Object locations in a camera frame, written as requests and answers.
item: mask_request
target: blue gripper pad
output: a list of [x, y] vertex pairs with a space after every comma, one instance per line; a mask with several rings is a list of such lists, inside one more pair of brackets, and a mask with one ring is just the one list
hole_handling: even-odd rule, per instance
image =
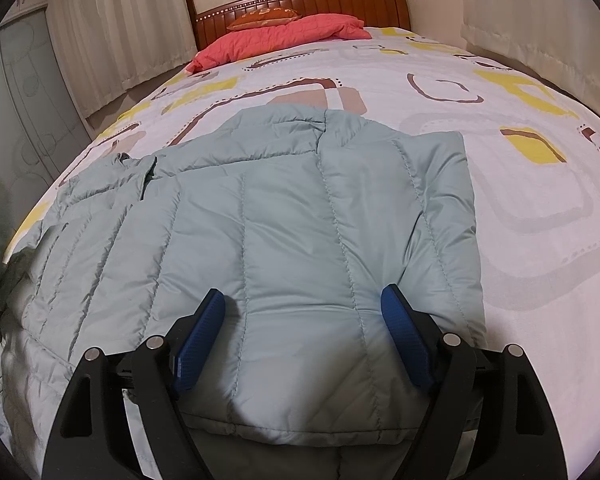
[[382, 290], [380, 309], [411, 383], [428, 392], [436, 382], [431, 373], [431, 356], [418, 329], [391, 286]]
[[223, 321], [224, 295], [216, 290], [175, 356], [173, 388], [177, 394], [190, 390], [196, 384]]

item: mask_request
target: orange cushion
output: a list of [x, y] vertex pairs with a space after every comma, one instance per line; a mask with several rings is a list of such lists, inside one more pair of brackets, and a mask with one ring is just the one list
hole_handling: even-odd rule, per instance
[[244, 30], [245, 28], [272, 27], [273, 25], [284, 25], [298, 20], [300, 14], [293, 9], [274, 7], [273, 9], [257, 9], [247, 12], [233, 21], [227, 30]]

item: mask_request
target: patterned bed sheet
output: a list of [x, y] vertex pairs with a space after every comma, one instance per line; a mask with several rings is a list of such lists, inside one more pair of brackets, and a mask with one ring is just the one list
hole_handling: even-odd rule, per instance
[[400, 28], [180, 72], [94, 140], [45, 193], [113, 152], [132, 157], [214, 131], [242, 108], [343, 109], [407, 135], [460, 131], [475, 190], [490, 348], [528, 353], [570, 478], [600, 449], [600, 118], [493, 60]]

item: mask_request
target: wardrobe door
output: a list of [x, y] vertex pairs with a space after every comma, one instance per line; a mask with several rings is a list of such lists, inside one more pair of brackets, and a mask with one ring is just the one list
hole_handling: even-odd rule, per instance
[[0, 58], [0, 178], [11, 191], [11, 225], [20, 225], [53, 183], [13, 106]]
[[36, 153], [53, 177], [91, 142], [54, 55], [44, 10], [0, 29], [7, 85]]

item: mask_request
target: cushion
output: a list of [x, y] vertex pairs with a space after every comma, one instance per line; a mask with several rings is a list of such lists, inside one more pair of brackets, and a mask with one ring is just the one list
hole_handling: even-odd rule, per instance
[[273, 27], [285, 25], [299, 20], [301, 15], [293, 9], [274, 7], [273, 9], [257, 9], [247, 12], [234, 20], [227, 30], [245, 30], [247, 28]]
[[225, 34], [196, 54], [186, 70], [202, 72], [248, 57], [267, 54], [327, 38], [370, 40], [365, 23], [344, 14], [316, 14], [286, 25], [250, 28]]

